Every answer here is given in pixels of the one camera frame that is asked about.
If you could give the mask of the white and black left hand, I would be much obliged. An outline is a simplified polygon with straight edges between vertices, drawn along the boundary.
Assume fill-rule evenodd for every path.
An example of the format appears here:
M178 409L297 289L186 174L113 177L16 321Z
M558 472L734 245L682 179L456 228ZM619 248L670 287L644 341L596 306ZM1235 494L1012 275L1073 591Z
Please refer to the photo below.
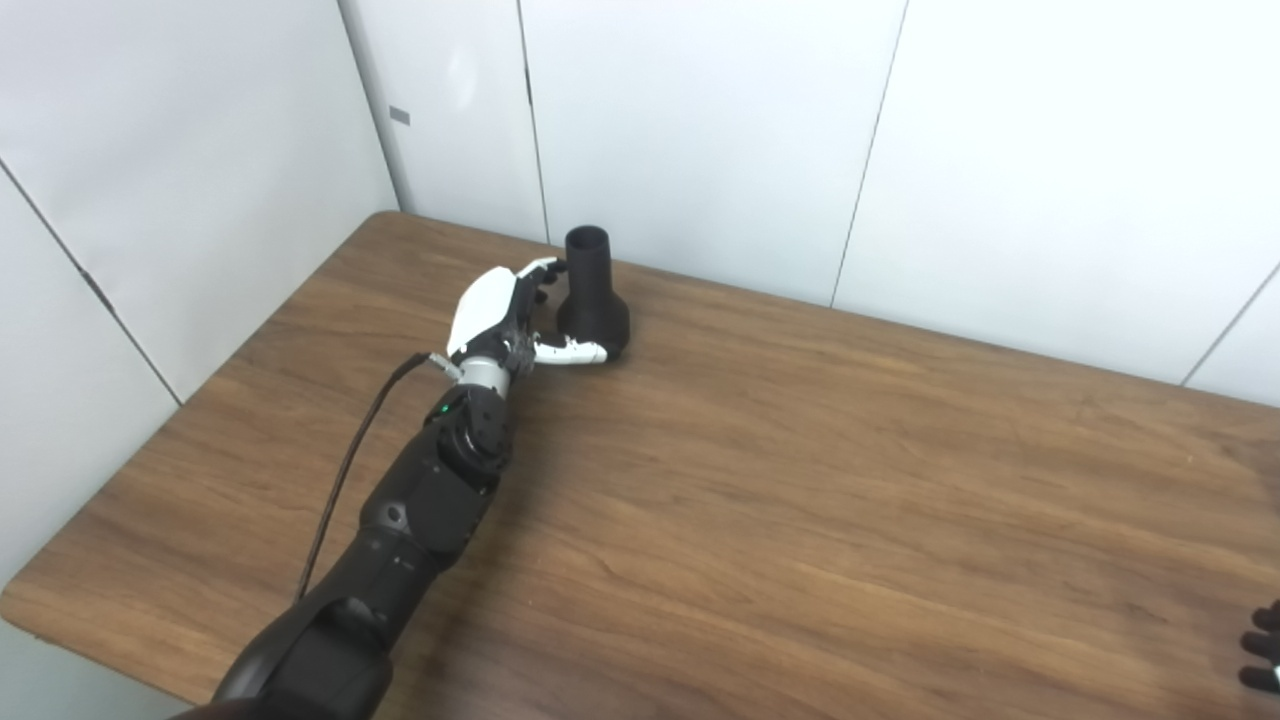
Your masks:
M613 361L618 352L593 341L532 327L543 291L567 272L567 261L539 258L520 272L494 266L462 293L445 354L460 386L476 386L506 397L512 383L535 365L593 365Z

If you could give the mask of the white and black right hand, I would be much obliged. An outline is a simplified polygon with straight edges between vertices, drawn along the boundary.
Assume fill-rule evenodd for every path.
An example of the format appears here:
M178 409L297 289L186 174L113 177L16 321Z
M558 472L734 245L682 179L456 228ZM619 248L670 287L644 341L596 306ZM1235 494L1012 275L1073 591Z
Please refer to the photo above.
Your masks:
M1236 678L1245 688L1279 696L1279 600L1251 615L1252 629L1240 637L1240 647L1263 660L1263 666L1240 667Z

